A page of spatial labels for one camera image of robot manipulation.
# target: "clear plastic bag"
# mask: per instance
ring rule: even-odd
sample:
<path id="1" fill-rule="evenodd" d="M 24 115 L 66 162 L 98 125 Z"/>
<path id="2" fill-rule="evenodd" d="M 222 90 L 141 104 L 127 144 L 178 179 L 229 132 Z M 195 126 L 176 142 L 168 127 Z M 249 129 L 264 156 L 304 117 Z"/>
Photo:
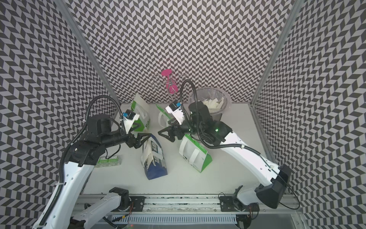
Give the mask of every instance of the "clear plastic bag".
<path id="1" fill-rule="evenodd" d="M 198 101 L 204 101 L 206 99 L 217 99 L 218 103 L 223 100 L 223 104 L 219 110 L 210 110 L 209 112 L 211 115 L 224 113 L 224 111 L 230 109 L 231 107 L 231 98 L 229 94 L 220 89 L 220 88 L 199 88 L 197 91 L 197 99 Z M 191 104 L 194 102 L 193 93 L 191 93 L 188 97 L 188 104 Z"/>

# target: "chevron patterned wall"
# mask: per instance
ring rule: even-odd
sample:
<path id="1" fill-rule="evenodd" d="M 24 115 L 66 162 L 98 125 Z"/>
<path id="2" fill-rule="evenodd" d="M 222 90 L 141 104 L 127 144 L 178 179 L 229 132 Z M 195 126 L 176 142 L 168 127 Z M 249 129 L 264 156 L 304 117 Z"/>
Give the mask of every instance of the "chevron patterned wall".
<path id="1" fill-rule="evenodd" d="M 366 228 L 366 2 L 303 6 L 255 104 L 312 228 Z"/>
<path id="2" fill-rule="evenodd" d="M 50 0 L 0 2 L 0 228 L 36 221 L 61 150 L 100 94 L 106 89 Z"/>
<path id="3" fill-rule="evenodd" d="M 250 102 L 293 2 L 66 0 L 121 101 L 149 103 L 169 101 L 167 68 Z"/>

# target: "white table surface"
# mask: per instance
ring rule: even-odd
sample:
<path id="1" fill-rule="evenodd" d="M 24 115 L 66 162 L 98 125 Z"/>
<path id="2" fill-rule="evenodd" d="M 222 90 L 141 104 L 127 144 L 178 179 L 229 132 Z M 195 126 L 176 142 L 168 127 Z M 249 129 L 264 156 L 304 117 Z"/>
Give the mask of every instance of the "white table surface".
<path id="1" fill-rule="evenodd" d="M 129 105 L 124 104 L 121 108 L 124 112 L 129 109 Z M 235 188 L 240 185 L 259 183 L 249 170 L 220 149 L 208 149 L 213 161 L 199 173 L 179 154 L 180 140 L 176 139 L 172 143 L 157 134 L 162 127 L 157 122 L 159 110 L 155 104 L 150 104 L 149 112 L 149 133 L 157 137 L 163 148 L 168 175 L 148 180 L 140 162 L 142 148 L 128 148 L 126 144 L 122 144 L 117 153 L 122 157 L 121 165 L 94 168 L 83 194 L 108 193 L 113 187 L 128 189 L 130 194 L 218 194 L 234 193 Z M 265 157 L 248 104 L 232 104 L 221 121 Z M 113 146 L 108 148 L 108 152 L 111 155 L 117 149 L 118 146 Z"/>

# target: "black cable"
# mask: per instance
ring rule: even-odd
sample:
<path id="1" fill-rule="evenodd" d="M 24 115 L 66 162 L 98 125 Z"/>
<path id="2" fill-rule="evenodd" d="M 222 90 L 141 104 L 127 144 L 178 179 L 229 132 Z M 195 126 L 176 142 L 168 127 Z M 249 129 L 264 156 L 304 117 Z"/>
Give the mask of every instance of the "black cable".
<path id="1" fill-rule="evenodd" d="M 116 120 L 114 120 L 113 118 L 111 118 L 111 120 L 118 126 L 118 128 L 119 128 L 119 123 L 116 121 Z"/>
<path id="2" fill-rule="evenodd" d="M 210 134 L 205 133 L 203 130 L 202 124 L 203 124 L 203 122 L 200 122 L 200 126 L 199 126 L 199 132 L 200 132 L 202 139 L 205 140 L 207 143 L 213 145 L 213 143 L 215 142 L 215 137 Z"/>
<path id="3" fill-rule="evenodd" d="M 87 209 L 88 207 L 90 207 L 91 205 L 88 203 L 84 204 L 84 209 Z M 119 227 L 117 225 L 115 225 L 114 223 L 112 223 L 109 219 L 107 219 L 105 216 L 102 218 L 104 219 L 105 222 L 107 222 L 109 225 L 111 225 L 112 227 L 114 227 L 115 229 L 123 229 L 126 227 L 126 225 L 124 225 L 123 227 Z"/>
<path id="4" fill-rule="evenodd" d="M 217 198 L 219 198 L 219 196 L 220 196 L 220 194 L 221 194 L 221 193 L 222 193 L 222 194 L 224 194 L 224 196 L 226 196 L 226 195 L 225 195 L 225 193 L 220 192 L 220 193 L 217 195 Z"/>
<path id="5" fill-rule="evenodd" d="M 106 159 L 110 159 L 110 158 L 111 158 L 111 157 L 113 157 L 116 153 L 118 153 L 120 149 L 121 149 L 121 144 L 119 144 L 119 147 L 118 147 L 117 151 L 116 151 L 114 154 L 112 154 L 110 157 L 108 157 L 108 150 L 107 150 L 107 149 L 105 149 L 105 151 L 107 152 L 107 155 L 105 156 L 105 158 L 106 158 Z"/>
<path id="6" fill-rule="evenodd" d="M 89 103 L 89 106 L 88 106 L 88 108 L 86 110 L 85 122 L 84 122 L 83 127 L 76 134 L 76 136 L 72 139 L 72 141 L 68 144 L 68 146 L 66 147 L 66 149 L 62 152 L 61 159 L 60 159 L 60 163 L 59 163 L 59 183 L 60 183 L 60 185 L 57 186 L 57 190 L 56 190 L 55 196 L 53 197 L 53 199 L 51 201 L 51 204 L 49 205 L 46 213 L 44 214 L 43 218 L 41 219 L 40 226 L 44 226 L 44 224 L 47 221 L 49 215 L 51 214 L 53 208 L 55 207 L 55 205 L 57 203 L 57 200 L 60 197 L 61 191 L 62 191 L 62 189 L 64 187 L 64 183 L 65 183 L 65 178 L 64 178 L 64 163 L 65 163 L 66 154 L 67 154 L 68 150 L 70 149 L 71 145 L 74 144 L 76 142 L 76 140 L 78 140 L 78 138 L 84 133 L 84 131 L 86 129 L 86 126 L 87 126 L 87 120 L 88 120 L 89 115 L 90 115 L 90 110 L 93 107 L 93 104 L 95 103 L 95 101 L 97 101 L 98 99 L 101 99 L 101 98 L 109 99 L 109 100 L 111 100 L 115 104 L 115 106 L 117 107 L 118 112 L 120 114 L 120 120 L 121 120 L 120 133 L 122 134 L 122 130 L 123 130 L 123 133 L 126 132 L 126 129 L 125 129 L 124 124 L 123 124 L 122 110 L 121 110 L 118 102 L 116 102 L 112 97 L 110 97 L 108 95 L 99 95 L 99 96 L 93 98 L 92 101 Z"/>
<path id="7" fill-rule="evenodd" d="M 251 216 L 252 220 L 256 219 L 258 217 L 258 215 L 259 215 L 259 206 L 258 206 L 258 212 L 254 218 L 253 218 L 253 214 L 252 214 L 252 216 Z"/>
<path id="8" fill-rule="evenodd" d="M 193 137 L 193 136 L 192 136 L 192 134 L 190 134 L 190 136 L 191 136 L 191 138 L 192 138 L 192 139 L 194 139 L 194 140 L 196 140 L 196 141 L 200 141 L 199 139 L 197 139 L 197 138 Z M 211 142 L 212 142 L 212 143 L 214 142 L 214 141 L 211 139 L 211 136 L 209 136 L 208 134 L 203 133 L 203 135 L 202 135 L 201 137 L 202 137 L 202 139 L 204 139 L 206 142 L 208 142 L 208 143 L 210 143 L 210 144 L 211 144 Z"/>
<path id="9" fill-rule="evenodd" d="M 292 207 L 288 207 L 288 206 L 284 205 L 284 204 L 283 204 L 283 203 L 281 203 L 281 202 L 280 202 L 280 204 L 282 204 L 282 205 L 283 205 L 283 206 L 285 206 L 286 208 L 289 208 L 289 209 L 292 209 L 292 210 L 297 210 L 297 209 L 299 209 L 299 208 L 300 208 L 300 201 L 299 201 L 299 198 L 298 198 L 298 196 L 295 194 L 295 192 L 293 191 L 292 187 L 291 187 L 291 186 L 288 186 L 288 187 L 291 189 L 292 194 L 295 196 L 296 200 L 298 201 L 299 206 L 298 206 L 297 208 L 292 208 Z"/>

